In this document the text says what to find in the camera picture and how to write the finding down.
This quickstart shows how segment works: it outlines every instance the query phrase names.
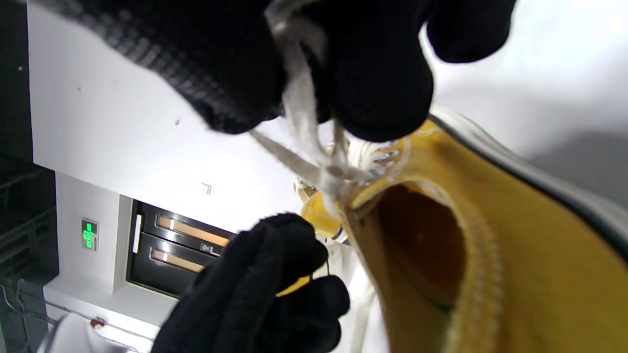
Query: yellow boot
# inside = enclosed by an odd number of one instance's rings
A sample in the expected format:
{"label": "yellow boot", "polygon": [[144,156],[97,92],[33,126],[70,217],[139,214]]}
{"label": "yellow boot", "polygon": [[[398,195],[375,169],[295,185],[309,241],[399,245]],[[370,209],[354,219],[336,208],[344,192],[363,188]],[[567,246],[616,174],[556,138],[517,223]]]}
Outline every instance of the yellow boot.
{"label": "yellow boot", "polygon": [[376,177],[319,190],[376,287],[391,352],[628,349],[625,211],[441,109],[394,143],[352,142],[349,158]]}

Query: black glove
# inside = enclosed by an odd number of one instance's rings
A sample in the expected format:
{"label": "black glove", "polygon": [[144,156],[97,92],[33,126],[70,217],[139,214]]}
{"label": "black glove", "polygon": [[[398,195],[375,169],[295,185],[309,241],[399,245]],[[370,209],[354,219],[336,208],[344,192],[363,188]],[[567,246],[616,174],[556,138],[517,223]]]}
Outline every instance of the black glove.
{"label": "black glove", "polygon": [[[285,83],[263,11],[269,0],[38,0],[159,73],[217,131],[237,134],[281,112]],[[321,0],[303,13],[325,29],[314,68],[320,121],[333,109],[352,134],[400,138],[427,117],[433,78],[418,41],[442,60],[480,60],[506,41],[515,0]]]}
{"label": "black glove", "polygon": [[336,276],[276,293],[327,260],[313,227],[295,214],[241,232],[198,275],[155,338],[152,353],[330,352],[349,293]]}

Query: shoelace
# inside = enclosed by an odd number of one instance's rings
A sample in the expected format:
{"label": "shoelace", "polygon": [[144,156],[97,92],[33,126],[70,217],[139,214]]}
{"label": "shoelace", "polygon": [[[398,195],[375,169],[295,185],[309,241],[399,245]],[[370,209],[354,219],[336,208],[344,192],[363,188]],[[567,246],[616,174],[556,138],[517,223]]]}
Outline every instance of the shoelace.
{"label": "shoelace", "polygon": [[371,168],[382,158],[374,153],[386,144],[368,143],[351,139],[347,151],[347,135],[333,118],[333,152],[328,154],[318,138],[316,97],[310,67],[301,45],[306,45],[324,65],[327,56],[327,37],[324,31],[296,11],[316,0],[275,0],[264,12],[275,44],[283,56],[288,77],[282,102],[286,118],[298,147],[310,157],[312,164],[271,138],[253,130],[251,136],[275,158],[286,165],[309,185],[323,193],[323,201],[330,214],[335,214],[332,202],[340,189],[350,182],[364,183],[380,175]]}

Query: metal eyelet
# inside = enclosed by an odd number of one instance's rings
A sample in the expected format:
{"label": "metal eyelet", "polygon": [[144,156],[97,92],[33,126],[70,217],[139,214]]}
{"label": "metal eyelet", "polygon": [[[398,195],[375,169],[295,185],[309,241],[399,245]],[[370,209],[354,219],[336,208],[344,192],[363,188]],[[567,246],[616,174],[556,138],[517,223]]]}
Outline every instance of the metal eyelet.
{"label": "metal eyelet", "polygon": [[400,153],[401,152],[399,152],[398,149],[395,149],[393,151],[390,151],[390,152],[386,153],[386,158],[397,157],[397,156],[399,156]]}

